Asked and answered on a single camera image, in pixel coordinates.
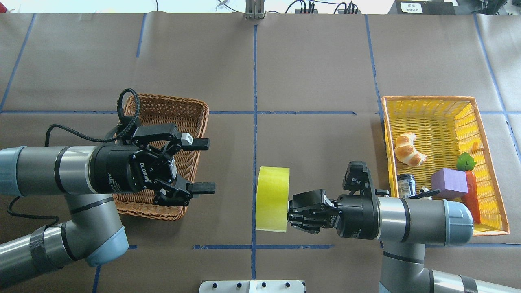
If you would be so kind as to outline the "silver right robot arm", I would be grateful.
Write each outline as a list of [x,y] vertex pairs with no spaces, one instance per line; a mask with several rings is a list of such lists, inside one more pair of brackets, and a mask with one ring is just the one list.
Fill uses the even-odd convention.
[[462,203],[378,197],[368,191],[331,200],[319,189],[292,197],[288,222],[313,235],[322,228],[334,228],[343,238],[381,241],[380,293],[520,291],[425,266],[426,245],[456,247],[472,238],[474,222]]

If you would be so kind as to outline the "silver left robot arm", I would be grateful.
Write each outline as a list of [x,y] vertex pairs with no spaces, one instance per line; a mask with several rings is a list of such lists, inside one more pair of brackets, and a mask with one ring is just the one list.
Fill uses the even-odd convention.
[[184,207],[213,182],[190,182],[176,169],[181,151],[206,151],[174,124],[134,127],[100,145],[20,146],[1,151],[1,195],[28,198],[46,208],[63,204],[59,216],[28,235],[1,245],[1,288],[59,271],[84,260],[97,267],[129,249],[114,195],[152,191],[160,206]]

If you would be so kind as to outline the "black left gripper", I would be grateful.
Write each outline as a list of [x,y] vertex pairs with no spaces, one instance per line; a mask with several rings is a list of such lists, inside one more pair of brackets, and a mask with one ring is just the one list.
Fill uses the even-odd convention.
[[175,154],[207,151],[210,139],[193,138],[175,125],[139,126],[129,144],[103,144],[90,161],[90,182],[99,194],[154,191],[154,204],[188,206],[193,195],[210,195],[215,182],[189,182],[177,173]]

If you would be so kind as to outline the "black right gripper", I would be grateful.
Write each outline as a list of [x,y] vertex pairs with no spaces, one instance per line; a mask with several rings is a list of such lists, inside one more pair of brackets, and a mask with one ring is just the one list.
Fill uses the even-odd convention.
[[331,200],[324,189],[295,194],[288,203],[288,222],[311,235],[335,229],[341,238],[376,239],[379,211],[373,200],[352,194]]

